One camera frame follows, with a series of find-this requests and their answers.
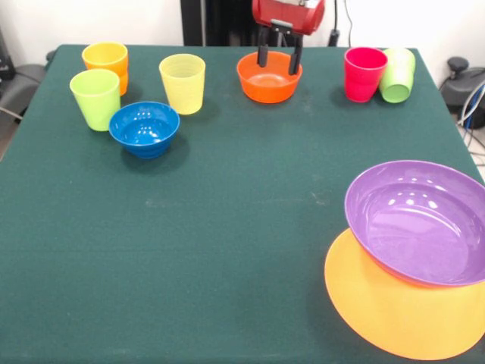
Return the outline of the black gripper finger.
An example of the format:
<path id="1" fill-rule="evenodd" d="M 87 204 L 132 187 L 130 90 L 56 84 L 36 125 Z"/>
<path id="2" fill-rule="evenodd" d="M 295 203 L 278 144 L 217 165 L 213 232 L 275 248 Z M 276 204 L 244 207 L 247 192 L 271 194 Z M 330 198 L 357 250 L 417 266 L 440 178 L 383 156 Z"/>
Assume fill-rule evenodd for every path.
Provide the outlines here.
<path id="1" fill-rule="evenodd" d="M 269 28 L 261 25 L 258 32 L 258 57 L 257 63 L 259 67 L 266 67 L 268 62 L 268 37 Z"/>
<path id="2" fill-rule="evenodd" d="M 295 75 L 299 72 L 299 65 L 302 57 L 302 37 L 303 35 L 301 34 L 296 34 L 293 36 L 295 40 L 295 48 L 290 58 L 289 75 Z"/>

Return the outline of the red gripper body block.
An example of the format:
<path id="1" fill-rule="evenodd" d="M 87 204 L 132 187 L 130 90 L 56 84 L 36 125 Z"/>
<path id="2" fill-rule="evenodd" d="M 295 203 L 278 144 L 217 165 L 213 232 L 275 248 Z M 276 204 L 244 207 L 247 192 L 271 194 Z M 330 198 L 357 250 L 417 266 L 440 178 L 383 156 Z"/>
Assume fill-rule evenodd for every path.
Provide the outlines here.
<path id="1" fill-rule="evenodd" d="M 288 29 L 293 33 L 311 35 L 324 17 L 325 1 L 253 0 L 255 21 L 269 28 Z"/>

